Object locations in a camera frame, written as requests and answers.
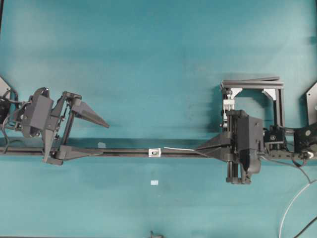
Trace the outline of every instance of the black cable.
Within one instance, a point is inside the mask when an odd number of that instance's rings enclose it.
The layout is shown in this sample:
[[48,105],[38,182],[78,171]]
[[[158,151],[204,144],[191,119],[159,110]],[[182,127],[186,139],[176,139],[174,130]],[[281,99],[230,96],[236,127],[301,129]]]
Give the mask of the black cable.
[[1,23],[2,23],[3,5],[4,5],[4,0],[1,0],[1,2],[0,2],[0,33],[1,33]]
[[317,221],[317,217],[312,219],[294,238],[298,238],[308,227],[310,227],[315,221]]

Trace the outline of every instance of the white tape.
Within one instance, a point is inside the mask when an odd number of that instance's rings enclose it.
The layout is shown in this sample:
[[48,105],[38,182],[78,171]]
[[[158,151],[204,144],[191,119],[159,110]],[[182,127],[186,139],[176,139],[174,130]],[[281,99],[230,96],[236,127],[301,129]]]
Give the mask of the white tape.
[[151,180],[152,186],[158,186],[158,184],[159,184],[158,180]]

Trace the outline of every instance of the black plastic part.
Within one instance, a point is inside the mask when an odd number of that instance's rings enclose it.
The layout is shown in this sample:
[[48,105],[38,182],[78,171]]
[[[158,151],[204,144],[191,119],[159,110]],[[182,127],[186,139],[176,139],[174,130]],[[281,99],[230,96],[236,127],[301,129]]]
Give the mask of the black plastic part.
[[6,101],[0,102],[0,124],[3,123],[4,119],[8,116],[10,110],[10,103]]
[[279,126],[271,126],[270,130],[265,131],[264,143],[285,144],[285,129]]
[[294,129],[294,152],[301,153],[317,144],[317,122],[309,126]]

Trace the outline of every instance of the metal frame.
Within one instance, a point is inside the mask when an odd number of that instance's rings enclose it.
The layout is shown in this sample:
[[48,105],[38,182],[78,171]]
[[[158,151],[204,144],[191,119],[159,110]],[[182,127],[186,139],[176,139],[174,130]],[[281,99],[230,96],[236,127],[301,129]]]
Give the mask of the metal frame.
[[[223,100],[234,100],[244,89],[262,90],[269,99],[273,100],[274,124],[285,126],[284,112],[284,82],[279,77],[257,78],[251,80],[224,80],[221,84]],[[226,123],[225,111],[222,112]]]

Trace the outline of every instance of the mounting plate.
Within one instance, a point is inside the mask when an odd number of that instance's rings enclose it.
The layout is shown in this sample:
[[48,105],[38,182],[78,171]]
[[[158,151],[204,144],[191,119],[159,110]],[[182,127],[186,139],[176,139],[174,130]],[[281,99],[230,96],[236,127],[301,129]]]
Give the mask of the mounting plate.
[[317,82],[306,92],[308,124],[317,122]]

